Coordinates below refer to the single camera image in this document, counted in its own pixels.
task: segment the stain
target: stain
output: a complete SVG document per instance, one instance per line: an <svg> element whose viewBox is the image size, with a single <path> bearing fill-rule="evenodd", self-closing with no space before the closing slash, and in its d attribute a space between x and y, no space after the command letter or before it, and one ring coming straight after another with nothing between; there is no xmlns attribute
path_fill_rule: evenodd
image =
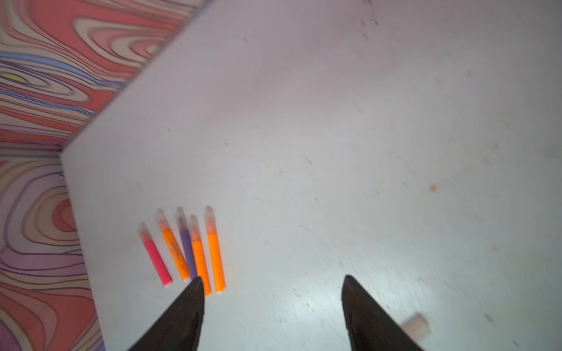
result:
<svg viewBox="0 0 562 351"><path fill-rule="evenodd" d="M550 145L545 150L545 156L547 158L558 158L560 156L560 148L556 145Z"/></svg>
<svg viewBox="0 0 562 351"><path fill-rule="evenodd" d="M490 316L488 313L484 313L484 317L486 318L488 323L490 323L490 324L494 323L494 320L493 320L492 316Z"/></svg>

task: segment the purple marker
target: purple marker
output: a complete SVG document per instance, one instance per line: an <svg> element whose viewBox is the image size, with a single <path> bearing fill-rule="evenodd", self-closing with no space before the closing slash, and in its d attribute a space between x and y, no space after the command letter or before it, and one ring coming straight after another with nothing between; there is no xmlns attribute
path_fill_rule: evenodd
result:
<svg viewBox="0 0 562 351"><path fill-rule="evenodd" d="M181 207L178 207L176 213L176 221L178 222L179 236L182 239L183 253L185 255L185 262L189 269L189 276L191 280L197 277L197 268L195 267L195 258L193 256L193 247L191 246L191 236L187 229L187 222L185 221L185 213Z"/></svg>

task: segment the pink marker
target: pink marker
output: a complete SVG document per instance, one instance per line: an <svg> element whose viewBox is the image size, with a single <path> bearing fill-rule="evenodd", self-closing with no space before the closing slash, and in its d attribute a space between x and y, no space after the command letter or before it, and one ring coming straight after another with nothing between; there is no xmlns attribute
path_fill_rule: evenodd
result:
<svg viewBox="0 0 562 351"><path fill-rule="evenodd" d="M156 246L154 245L154 241L152 241L152 238L150 237L150 233L148 232L148 228L146 228L146 225L144 223L142 223L140 225L140 227L138 229L138 232L139 232L139 235L140 235L140 239L142 240L142 242L144 244L144 248L146 248L146 252L148 252L148 255L150 256L152 264L154 265L154 268L156 269L156 273L158 273L158 276L160 277L160 280L162 281L162 285L168 286L172 282L172 278L170 277L170 274L168 273L168 270L166 269L166 265L162 261L162 257L160 257L160 254L158 253L158 250L156 249Z"/></svg>

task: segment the blue stripe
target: blue stripe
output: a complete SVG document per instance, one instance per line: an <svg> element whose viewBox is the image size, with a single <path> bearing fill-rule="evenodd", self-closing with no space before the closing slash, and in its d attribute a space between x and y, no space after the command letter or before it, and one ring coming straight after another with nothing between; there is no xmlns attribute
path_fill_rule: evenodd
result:
<svg viewBox="0 0 562 351"><path fill-rule="evenodd" d="M117 86L119 88L122 88L125 85L125 83L121 83L121 82L118 82L118 81L107 81L107 80L96 79L95 77L87 74L84 71L81 71L81 70L77 69L74 66L68 65L68 64L63 63L61 61L54 60L52 58L35 56L35 55L28 55L28 54L22 54L22 53L11 53L11 52L0 52L0 58L15 58L17 60L43 63L45 65L58 67L58 68L63 69L65 71L72 72L76 75L79 75L83 78L86 78L86 79L96 83L97 85L101 85L101 86Z"/></svg>
<svg viewBox="0 0 562 351"><path fill-rule="evenodd" d="M61 108L63 110L76 111L76 112L79 112L79 113L81 113L83 115L86 115L88 117L91 117L92 114L93 114L91 111L85 110L81 107L72 106L72 105L68 105L68 104L64 104L64 103L47 101L47 100L43 100L43 99L33 98L31 96L27 96L25 94L18 93L18 92L13 92L13 91L5 89L5 88L0 88L0 94L11 96L11 97L14 97L14 98L18 98L20 100L27 101L27 102L30 102L30 103L34 103L34 104L39 105L39 106Z"/></svg>

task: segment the orange marker barrel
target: orange marker barrel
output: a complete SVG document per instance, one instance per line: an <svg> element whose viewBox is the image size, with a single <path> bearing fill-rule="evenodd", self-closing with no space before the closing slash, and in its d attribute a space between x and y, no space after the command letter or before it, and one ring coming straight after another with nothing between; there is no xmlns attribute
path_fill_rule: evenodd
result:
<svg viewBox="0 0 562 351"><path fill-rule="evenodd" d="M182 252L179 249L174 234L172 234L170 226L168 225L166 217L164 217L164 213L161 209L158 210L156 221L158 222L158 227L160 227L160 230L162 231L162 236L164 236L166 245L168 245L168 250L170 250L170 253L172 254L180 277L182 277L183 280L186 280L187 278L189 278L189 269L187 268L187 264L185 263Z"/></svg>
<svg viewBox="0 0 562 351"><path fill-rule="evenodd" d="M216 236L215 212L211 206L205 209L205 224L207 225L207 238L211 252L212 273L215 277L215 290L220 293L224 290L223 264L220 260L219 239Z"/></svg>
<svg viewBox="0 0 562 351"><path fill-rule="evenodd" d="M211 294L211 287L209 284L209 275L207 274L207 265L205 264L205 254L203 253L203 244L201 243L201 233L199 232L199 223L197 217L191 215L191 220L188 223L189 232L191 234L191 246L193 248L193 258L195 259L195 267L197 268L197 275L203 280L203 288L205 296Z"/></svg>

